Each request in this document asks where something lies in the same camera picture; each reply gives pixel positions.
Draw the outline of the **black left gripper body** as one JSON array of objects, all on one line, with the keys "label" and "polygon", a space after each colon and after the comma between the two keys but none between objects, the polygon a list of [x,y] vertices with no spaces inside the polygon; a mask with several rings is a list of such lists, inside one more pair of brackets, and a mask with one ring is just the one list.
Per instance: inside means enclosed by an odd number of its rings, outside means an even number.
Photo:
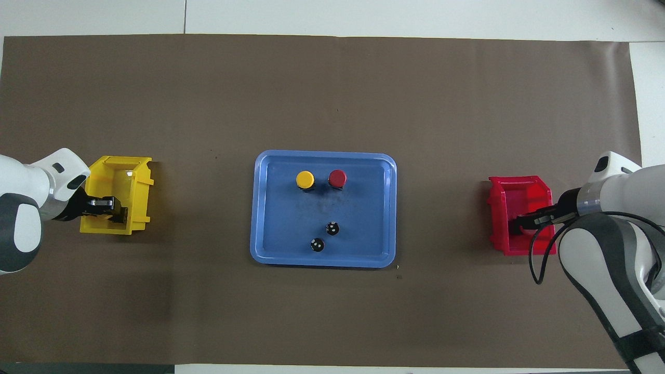
[{"label": "black left gripper body", "polygon": [[86,194],[85,189],[79,187],[65,204],[62,212],[52,218],[52,220],[58,222],[71,222],[78,217],[90,215],[90,211],[88,211],[88,202],[89,196]]}]

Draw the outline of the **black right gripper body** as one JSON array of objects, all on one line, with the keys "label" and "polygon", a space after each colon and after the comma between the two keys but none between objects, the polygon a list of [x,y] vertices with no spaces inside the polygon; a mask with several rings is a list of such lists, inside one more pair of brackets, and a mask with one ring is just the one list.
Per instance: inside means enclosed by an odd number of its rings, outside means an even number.
[{"label": "black right gripper body", "polygon": [[567,222],[579,216],[577,199],[580,189],[570,189],[565,191],[556,202],[557,221]]}]

